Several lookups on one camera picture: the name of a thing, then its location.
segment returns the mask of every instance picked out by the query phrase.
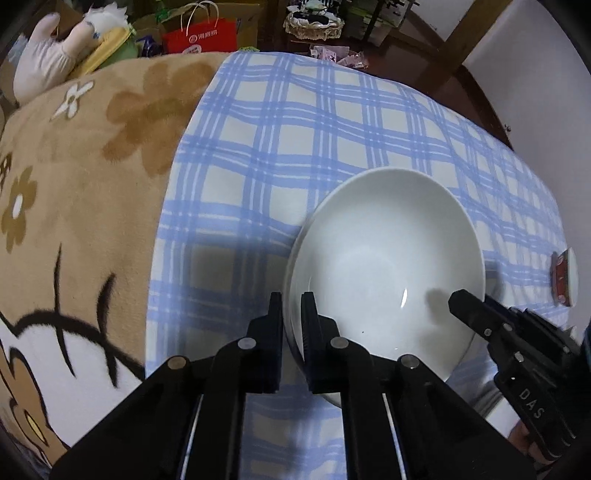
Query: red item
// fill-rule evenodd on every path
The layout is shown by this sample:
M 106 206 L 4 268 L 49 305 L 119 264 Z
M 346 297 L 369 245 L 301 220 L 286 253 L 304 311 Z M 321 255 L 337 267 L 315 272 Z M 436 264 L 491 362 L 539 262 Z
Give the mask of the red item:
M 225 18 L 207 20 L 162 35 L 167 53 L 236 51 L 236 22 Z

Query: wicker basket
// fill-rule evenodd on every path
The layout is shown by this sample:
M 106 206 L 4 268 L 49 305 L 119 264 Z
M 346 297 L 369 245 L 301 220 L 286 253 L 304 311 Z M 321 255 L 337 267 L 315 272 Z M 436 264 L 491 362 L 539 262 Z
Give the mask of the wicker basket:
M 337 25 L 298 25 L 293 18 L 293 13 L 287 15 L 283 27 L 287 33 L 292 34 L 299 40 L 328 40 L 339 38 L 343 31 L 345 22 L 339 19 Z

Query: cartoon print blanket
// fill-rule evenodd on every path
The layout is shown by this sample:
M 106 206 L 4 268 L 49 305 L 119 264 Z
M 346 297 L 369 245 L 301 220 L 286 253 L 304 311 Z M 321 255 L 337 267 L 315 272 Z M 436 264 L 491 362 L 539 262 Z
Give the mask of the cartoon print blanket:
M 226 54 L 117 63 L 17 111 L 0 140 L 0 421 L 50 466 L 144 377 L 174 152 Z

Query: checkered tablecloth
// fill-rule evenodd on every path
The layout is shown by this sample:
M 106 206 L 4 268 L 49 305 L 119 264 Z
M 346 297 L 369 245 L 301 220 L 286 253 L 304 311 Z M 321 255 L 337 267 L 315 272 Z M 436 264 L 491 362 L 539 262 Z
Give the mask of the checkered tablecloth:
M 566 321 L 548 274 L 551 254 L 565 249 L 558 209 L 509 148 L 399 83 L 296 55 L 236 53 L 174 158 L 152 264 L 147 373 L 243 336 L 281 289 L 306 216 L 341 182 L 385 165 L 425 172 L 460 200 L 504 304 Z M 475 342 L 450 383 L 470 399 L 493 373 Z M 247 399 L 241 478 L 344 478 L 342 434 L 340 410 L 307 392 L 286 350 L 280 393 Z

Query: human hand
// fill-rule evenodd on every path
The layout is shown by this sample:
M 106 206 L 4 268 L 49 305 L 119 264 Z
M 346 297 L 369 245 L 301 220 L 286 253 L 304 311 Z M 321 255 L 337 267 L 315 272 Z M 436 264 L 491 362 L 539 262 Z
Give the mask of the human hand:
M 547 460 L 542 455 L 540 448 L 530 439 L 530 431 L 521 420 L 511 430 L 508 440 L 521 453 L 529 455 L 536 462 L 542 463 L 543 465 L 552 463 L 551 460 Z

